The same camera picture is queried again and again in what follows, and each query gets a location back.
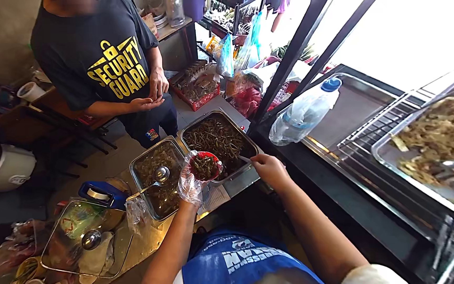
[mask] glass jar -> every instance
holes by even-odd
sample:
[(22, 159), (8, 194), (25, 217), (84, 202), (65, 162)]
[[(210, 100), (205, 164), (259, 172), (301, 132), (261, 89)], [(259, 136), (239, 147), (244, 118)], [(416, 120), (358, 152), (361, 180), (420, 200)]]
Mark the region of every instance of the glass jar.
[(167, 22), (172, 28), (177, 27), (185, 22), (183, 13), (183, 0), (166, 0)]

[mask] plastic water bottle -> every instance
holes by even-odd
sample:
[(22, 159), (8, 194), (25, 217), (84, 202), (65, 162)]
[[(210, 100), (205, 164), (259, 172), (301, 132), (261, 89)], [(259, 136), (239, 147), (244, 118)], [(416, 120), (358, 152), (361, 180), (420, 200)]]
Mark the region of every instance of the plastic water bottle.
[(269, 140), (274, 145), (283, 146), (290, 142), (298, 143), (306, 137), (334, 107), (342, 83), (339, 78), (332, 77), (298, 96), (274, 121)]

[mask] blue bottle cap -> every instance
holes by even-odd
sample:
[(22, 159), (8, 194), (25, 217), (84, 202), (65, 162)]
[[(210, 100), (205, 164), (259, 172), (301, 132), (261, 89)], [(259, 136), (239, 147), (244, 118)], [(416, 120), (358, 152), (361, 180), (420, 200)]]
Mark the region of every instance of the blue bottle cap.
[(339, 87), (341, 87), (342, 84), (343, 82), (341, 81), (341, 79), (332, 77), (328, 80), (325, 80), (322, 83), (321, 89), (324, 90), (325, 92), (333, 92), (339, 89)]

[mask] wall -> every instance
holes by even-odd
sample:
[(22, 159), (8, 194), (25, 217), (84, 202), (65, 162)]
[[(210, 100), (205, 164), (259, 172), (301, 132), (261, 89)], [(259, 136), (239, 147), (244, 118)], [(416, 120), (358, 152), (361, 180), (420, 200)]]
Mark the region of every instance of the wall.
[(0, 0), (0, 83), (25, 76), (32, 65), (28, 48), (40, 0)]

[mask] blue plastic bag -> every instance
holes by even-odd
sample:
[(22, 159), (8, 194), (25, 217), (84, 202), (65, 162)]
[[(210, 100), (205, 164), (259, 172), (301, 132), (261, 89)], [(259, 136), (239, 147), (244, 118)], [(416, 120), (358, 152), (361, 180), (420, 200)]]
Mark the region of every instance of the blue plastic bag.
[(220, 51), (214, 52), (216, 60), (216, 72), (224, 77), (234, 76), (234, 46), (232, 36), (228, 33), (218, 44)]
[(234, 65), (236, 74), (244, 69), (252, 68), (262, 59), (260, 54), (261, 44), (259, 40), (261, 21), (262, 12), (259, 12), (252, 17), (252, 28), (250, 29), (248, 36), (246, 36), (243, 48), (241, 48)]

